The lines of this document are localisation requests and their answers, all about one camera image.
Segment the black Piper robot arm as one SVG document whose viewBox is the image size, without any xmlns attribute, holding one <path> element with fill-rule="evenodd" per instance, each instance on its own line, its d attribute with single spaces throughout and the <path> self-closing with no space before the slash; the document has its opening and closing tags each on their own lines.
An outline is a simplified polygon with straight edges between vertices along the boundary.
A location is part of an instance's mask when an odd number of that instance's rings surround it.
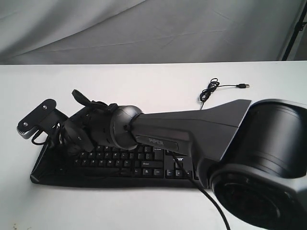
<svg viewBox="0 0 307 230">
<path fill-rule="evenodd" d="M 281 99 L 239 99 L 204 110 L 145 114 L 89 101 L 60 125 L 70 154 L 95 144 L 146 144 L 192 158 L 202 186 L 240 220 L 267 230 L 307 227 L 307 107 Z"/>
</svg>

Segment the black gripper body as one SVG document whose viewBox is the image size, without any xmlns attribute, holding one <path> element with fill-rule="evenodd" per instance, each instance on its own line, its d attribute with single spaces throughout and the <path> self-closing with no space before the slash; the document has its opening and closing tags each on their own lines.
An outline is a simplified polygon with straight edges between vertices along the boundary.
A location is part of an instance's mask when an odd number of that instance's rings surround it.
<svg viewBox="0 0 307 230">
<path fill-rule="evenodd" d="M 119 106 L 91 101 L 78 90 L 73 90 L 72 95 L 83 108 L 60 124 L 53 138 L 54 149 L 72 157 L 81 152 L 96 151 L 98 146 L 115 147 L 111 118 Z"/>
</svg>

